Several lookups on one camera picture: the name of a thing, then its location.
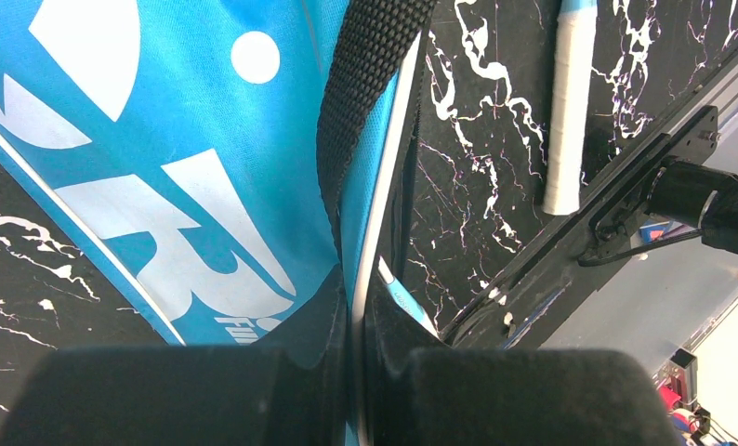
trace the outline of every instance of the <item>white grip tape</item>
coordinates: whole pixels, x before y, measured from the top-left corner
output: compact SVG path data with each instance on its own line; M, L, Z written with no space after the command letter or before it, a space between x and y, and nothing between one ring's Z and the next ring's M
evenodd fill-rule
M553 216L567 216L580 208L580 167L586 135L596 17L595 7L558 16L544 196L544 212Z

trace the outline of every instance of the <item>black strap loop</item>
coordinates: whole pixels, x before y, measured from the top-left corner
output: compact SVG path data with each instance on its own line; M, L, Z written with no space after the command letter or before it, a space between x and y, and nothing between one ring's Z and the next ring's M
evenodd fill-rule
M358 138L435 2L352 0L348 6L317 123L317 176L339 258L339 205Z

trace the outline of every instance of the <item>red object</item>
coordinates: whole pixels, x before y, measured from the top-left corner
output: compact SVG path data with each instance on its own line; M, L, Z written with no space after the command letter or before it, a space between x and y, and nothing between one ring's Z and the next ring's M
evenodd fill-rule
M681 400L681 396L667 386L659 387L659 396L662 397L662 401L665 403L665 407L669 411L672 411L673 407L676 406L676 403Z

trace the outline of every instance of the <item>black marble surface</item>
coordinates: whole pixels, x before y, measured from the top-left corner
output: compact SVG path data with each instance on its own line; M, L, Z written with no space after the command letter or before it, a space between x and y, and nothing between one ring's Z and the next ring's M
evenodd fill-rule
M403 281L443 327L549 217L559 1L440 1L428 34ZM647 136L738 48L738 0L599 1L583 183Z
M47 352L158 343L161 336L0 166L0 423Z

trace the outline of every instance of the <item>white circle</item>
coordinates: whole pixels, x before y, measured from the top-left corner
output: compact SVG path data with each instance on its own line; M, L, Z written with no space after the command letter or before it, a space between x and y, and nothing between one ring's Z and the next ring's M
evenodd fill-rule
M232 67L246 82L265 84L276 76L281 55L276 42L260 31L238 37L232 45Z
M280 323L282 322L278 319L262 318L257 320L257 327L265 330L266 332L269 332L270 330L278 327Z

